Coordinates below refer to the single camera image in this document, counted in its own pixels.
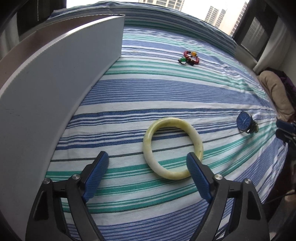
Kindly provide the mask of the pale green jade bangle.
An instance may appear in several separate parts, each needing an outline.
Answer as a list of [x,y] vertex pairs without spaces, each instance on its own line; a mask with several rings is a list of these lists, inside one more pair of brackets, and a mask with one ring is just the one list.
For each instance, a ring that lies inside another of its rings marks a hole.
[[161,118],[159,120],[154,121],[150,127],[147,129],[143,139],[142,151],[144,154],[145,161],[149,165],[149,167],[159,176],[169,179],[169,180],[182,180],[190,177],[190,172],[186,168],[184,171],[170,171],[164,168],[159,162],[154,158],[154,154],[152,152],[152,137],[154,133],[164,127],[176,127],[183,130],[188,134],[194,146],[194,153],[198,157],[200,161],[203,160],[204,156],[204,147],[202,139],[199,133],[195,130],[195,128],[190,125],[185,120],[181,120],[179,118]]

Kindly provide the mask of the green jade pendant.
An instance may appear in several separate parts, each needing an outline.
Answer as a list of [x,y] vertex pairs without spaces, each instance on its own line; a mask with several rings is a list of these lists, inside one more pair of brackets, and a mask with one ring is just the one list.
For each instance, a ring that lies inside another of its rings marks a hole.
[[192,60],[191,58],[186,58],[186,57],[182,57],[182,58],[178,59],[178,63],[180,63],[182,65],[186,65],[186,64],[189,64],[191,66],[195,65],[194,60]]

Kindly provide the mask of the striped blue green bedsheet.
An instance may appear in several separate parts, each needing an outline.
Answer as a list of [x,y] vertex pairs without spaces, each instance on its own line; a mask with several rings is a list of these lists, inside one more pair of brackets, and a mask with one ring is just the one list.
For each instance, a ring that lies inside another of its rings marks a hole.
[[[46,172],[66,180],[101,151],[109,165],[88,209],[106,240],[189,240],[207,209],[191,178],[161,178],[146,163],[142,141],[160,118],[190,123],[200,134],[203,163],[214,173],[250,178],[262,201],[287,156],[275,136],[276,111],[234,57],[235,42],[205,22],[174,10],[113,1],[60,9],[52,20],[123,14],[121,57],[88,92],[67,124]],[[182,65],[186,57],[195,65]],[[245,111],[258,124],[236,124]]]

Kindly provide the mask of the white cardboard box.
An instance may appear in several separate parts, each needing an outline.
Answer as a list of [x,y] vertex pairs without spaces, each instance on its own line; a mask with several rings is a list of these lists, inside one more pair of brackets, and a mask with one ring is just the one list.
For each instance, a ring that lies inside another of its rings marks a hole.
[[69,120],[121,56],[124,22],[93,15],[51,23],[1,61],[1,213],[21,240]]

